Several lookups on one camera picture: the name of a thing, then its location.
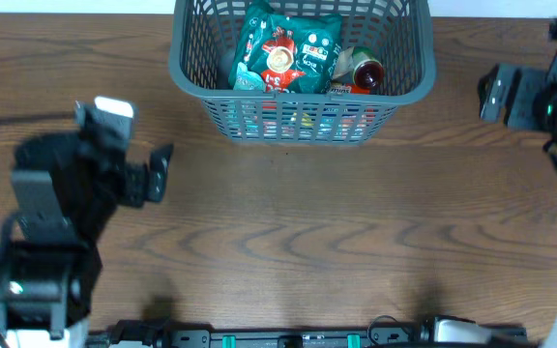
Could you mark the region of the small mint wrapper packet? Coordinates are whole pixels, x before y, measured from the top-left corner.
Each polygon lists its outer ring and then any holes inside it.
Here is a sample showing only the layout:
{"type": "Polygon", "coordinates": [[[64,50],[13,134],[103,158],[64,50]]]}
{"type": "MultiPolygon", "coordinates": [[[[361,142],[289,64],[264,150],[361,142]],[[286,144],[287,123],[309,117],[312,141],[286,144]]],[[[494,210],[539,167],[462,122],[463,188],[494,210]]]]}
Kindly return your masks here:
{"type": "Polygon", "coordinates": [[[258,73],[249,71],[245,63],[239,62],[236,69],[233,89],[237,91],[264,92],[266,85],[258,73]]]}

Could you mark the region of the beige paper pouch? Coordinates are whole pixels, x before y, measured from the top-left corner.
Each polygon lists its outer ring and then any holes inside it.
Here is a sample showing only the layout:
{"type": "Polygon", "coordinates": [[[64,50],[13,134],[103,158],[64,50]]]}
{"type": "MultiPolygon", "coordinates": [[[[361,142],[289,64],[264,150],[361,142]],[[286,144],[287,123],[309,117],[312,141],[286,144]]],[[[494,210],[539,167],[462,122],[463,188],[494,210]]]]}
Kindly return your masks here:
{"type": "Polygon", "coordinates": [[[351,83],[354,71],[356,70],[356,60],[354,58],[355,46],[344,49],[338,56],[335,64],[332,80],[351,83]]]}

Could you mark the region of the grey plastic basket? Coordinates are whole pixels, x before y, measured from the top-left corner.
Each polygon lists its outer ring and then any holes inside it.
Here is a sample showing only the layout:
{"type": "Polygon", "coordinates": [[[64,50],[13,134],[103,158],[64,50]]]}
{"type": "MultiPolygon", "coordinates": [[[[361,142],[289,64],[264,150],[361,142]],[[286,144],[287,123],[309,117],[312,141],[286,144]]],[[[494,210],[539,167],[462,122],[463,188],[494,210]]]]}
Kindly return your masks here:
{"type": "Polygon", "coordinates": [[[320,17],[339,14],[343,18],[343,47],[371,49],[384,68],[380,87],[368,95],[344,91],[328,94],[295,94],[236,91],[228,83],[234,53],[244,24],[247,1],[179,1],[174,9],[169,72],[178,87],[198,98],[218,131],[240,142],[360,144],[372,138],[396,110],[423,99],[434,85],[436,65],[432,21],[426,1],[273,1],[271,7],[282,15],[320,17]],[[242,138],[228,129],[229,115],[241,123],[246,112],[262,116],[264,110],[277,113],[313,111],[325,108],[338,114],[355,109],[358,115],[371,113],[375,122],[363,140],[296,141],[249,139],[244,126],[242,138]]]}

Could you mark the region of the green Nescafe coffee bag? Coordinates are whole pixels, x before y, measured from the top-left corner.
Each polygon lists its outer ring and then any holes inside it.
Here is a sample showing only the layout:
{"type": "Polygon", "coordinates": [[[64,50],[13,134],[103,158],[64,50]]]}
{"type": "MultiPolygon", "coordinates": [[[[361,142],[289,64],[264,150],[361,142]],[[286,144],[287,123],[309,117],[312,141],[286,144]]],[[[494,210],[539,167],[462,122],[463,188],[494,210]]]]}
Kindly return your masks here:
{"type": "Polygon", "coordinates": [[[287,16],[268,2],[248,7],[228,83],[233,88],[239,62],[258,73],[264,92],[324,94],[342,51],[342,16],[287,16]]]}

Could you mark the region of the tissue multipack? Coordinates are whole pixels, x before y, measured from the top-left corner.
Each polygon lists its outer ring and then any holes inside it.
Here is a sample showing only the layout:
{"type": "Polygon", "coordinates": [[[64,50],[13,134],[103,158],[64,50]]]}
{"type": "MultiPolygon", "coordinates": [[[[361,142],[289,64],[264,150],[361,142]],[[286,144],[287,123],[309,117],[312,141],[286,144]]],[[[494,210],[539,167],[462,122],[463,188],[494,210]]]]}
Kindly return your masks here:
{"type": "Polygon", "coordinates": [[[280,121],[276,116],[277,113],[270,110],[264,110],[261,117],[246,112],[238,123],[234,115],[229,115],[228,129],[237,138],[243,137],[239,126],[244,126],[245,137],[249,139],[356,142],[365,138],[375,122],[374,114],[358,115],[355,109],[349,108],[343,114],[338,114],[337,108],[325,108],[320,116],[313,111],[301,115],[285,112],[280,121]]]}

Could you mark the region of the green lidded jar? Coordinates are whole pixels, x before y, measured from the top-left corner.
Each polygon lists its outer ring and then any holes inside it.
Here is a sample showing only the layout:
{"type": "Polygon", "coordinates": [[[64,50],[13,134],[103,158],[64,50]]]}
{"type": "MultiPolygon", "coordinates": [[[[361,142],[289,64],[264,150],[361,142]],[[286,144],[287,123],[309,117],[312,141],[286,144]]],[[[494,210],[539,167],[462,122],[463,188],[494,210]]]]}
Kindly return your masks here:
{"type": "Polygon", "coordinates": [[[384,77],[384,68],[374,52],[364,46],[356,46],[352,52],[354,83],[363,89],[376,89],[384,77]]]}

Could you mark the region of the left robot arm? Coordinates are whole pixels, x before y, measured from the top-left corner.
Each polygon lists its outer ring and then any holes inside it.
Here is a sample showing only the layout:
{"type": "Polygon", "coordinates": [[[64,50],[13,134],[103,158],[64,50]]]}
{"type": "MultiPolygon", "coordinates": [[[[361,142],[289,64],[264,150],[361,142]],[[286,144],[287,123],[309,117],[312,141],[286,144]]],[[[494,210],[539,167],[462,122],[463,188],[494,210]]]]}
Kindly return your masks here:
{"type": "Polygon", "coordinates": [[[15,148],[18,209],[0,230],[0,347],[82,347],[103,264],[97,243],[118,207],[163,200],[170,144],[130,163],[137,107],[97,96],[73,109],[77,130],[15,148]]]}

